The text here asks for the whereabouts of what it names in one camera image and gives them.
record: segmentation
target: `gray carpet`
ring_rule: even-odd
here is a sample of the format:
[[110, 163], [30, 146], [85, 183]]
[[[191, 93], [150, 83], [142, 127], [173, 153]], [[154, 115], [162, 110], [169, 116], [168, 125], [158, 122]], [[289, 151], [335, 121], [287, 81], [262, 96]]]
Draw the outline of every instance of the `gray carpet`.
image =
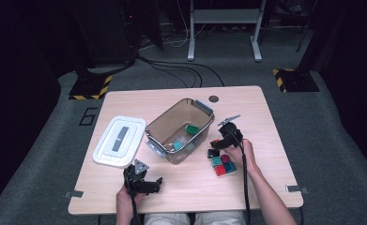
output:
[[[367, 160], [342, 127], [323, 80], [312, 72], [320, 92], [281, 93], [274, 79], [272, 69], [299, 64], [309, 36], [300, 53], [295, 52], [298, 40], [298, 33], [268, 30], [261, 46], [263, 61], [255, 63], [248, 33], [209, 34], [197, 40], [194, 63], [217, 71], [226, 86], [262, 88], [298, 183], [311, 191], [303, 196], [305, 224], [367, 224]], [[140, 55], [187, 63], [187, 50], [188, 42], [179, 48], [165, 44], [163, 52], [149, 47]], [[192, 68], [200, 72], [202, 86], [222, 85], [209, 70]], [[114, 75], [109, 91], [193, 84], [192, 74], [172, 72], [179, 79], [137, 61]], [[62, 93], [53, 114], [0, 197], [0, 224], [98, 223], [97, 216], [70, 215], [64, 194], [75, 187], [94, 129], [94, 125], [79, 126], [81, 118], [87, 108], [97, 108], [90, 112], [98, 115], [103, 100], [68, 100], [76, 74], [66, 74], [59, 81]], [[299, 210], [291, 211], [300, 222]], [[115, 216], [101, 216], [101, 224], [115, 224]], [[252, 211], [252, 224], [264, 224], [259, 211]]]

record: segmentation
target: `person's left hand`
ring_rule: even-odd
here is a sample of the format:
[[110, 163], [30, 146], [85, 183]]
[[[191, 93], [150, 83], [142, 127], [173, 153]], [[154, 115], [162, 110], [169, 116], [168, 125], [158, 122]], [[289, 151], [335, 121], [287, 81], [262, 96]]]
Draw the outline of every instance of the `person's left hand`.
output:
[[[137, 194], [134, 198], [136, 204], [139, 204], [144, 196], [144, 193]], [[118, 225], [130, 224], [130, 221], [133, 219], [132, 200], [125, 186], [122, 186], [116, 193], [116, 216], [116, 224]]]

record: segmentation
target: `white lid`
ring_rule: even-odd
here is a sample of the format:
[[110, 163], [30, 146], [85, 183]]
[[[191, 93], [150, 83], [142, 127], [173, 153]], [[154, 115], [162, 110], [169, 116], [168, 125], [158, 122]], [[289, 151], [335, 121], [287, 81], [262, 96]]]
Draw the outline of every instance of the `white lid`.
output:
[[144, 134], [144, 119], [118, 115], [101, 136], [93, 159], [100, 164], [125, 168], [133, 162]]

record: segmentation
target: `wooden tabletop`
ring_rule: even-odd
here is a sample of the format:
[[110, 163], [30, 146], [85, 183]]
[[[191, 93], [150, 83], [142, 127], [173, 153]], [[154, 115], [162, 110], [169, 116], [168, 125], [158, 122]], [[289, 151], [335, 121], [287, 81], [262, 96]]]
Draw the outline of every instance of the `wooden tabletop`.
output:
[[[210, 102], [210, 96], [217, 96], [219, 101]], [[163, 181], [159, 193], [145, 196], [138, 205], [139, 213], [245, 210], [242, 168], [237, 166], [237, 171], [217, 176], [206, 157], [207, 149], [211, 148], [210, 142], [222, 138], [217, 125], [237, 114], [240, 117], [233, 123], [244, 138], [252, 142], [257, 164], [266, 179], [287, 207], [302, 206], [300, 193], [285, 190], [286, 185], [294, 186], [297, 181], [261, 88], [235, 86], [108, 93], [75, 186], [75, 190], [84, 194], [81, 198], [71, 198], [71, 214], [115, 213], [115, 194], [124, 183], [123, 169], [98, 164], [92, 158], [110, 121], [115, 116], [124, 115], [143, 118], [150, 124], [182, 98], [205, 102], [213, 109], [215, 121], [209, 127], [206, 140], [179, 165], [157, 156], [145, 144], [147, 137], [143, 137], [136, 158], [149, 166], [145, 180], [156, 181], [162, 177]], [[259, 208], [251, 181], [249, 197], [251, 209]]]

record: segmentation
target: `white metal stand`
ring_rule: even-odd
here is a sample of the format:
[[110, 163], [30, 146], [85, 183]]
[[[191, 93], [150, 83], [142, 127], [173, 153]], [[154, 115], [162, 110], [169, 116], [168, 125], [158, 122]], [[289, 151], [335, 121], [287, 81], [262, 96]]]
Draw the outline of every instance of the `white metal stand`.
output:
[[266, 0], [262, 0], [260, 8], [247, 9], [196, 9], [194, 0], [190, 5], [190, 46], [187, 59], [194, 60], [195, 36], [194, 25], [196, 23], [256, 23], [255, 33], [251, 36], [253, 55], [256, 62], [262, 61], [259, 51], [258, 36], [263, 18]]

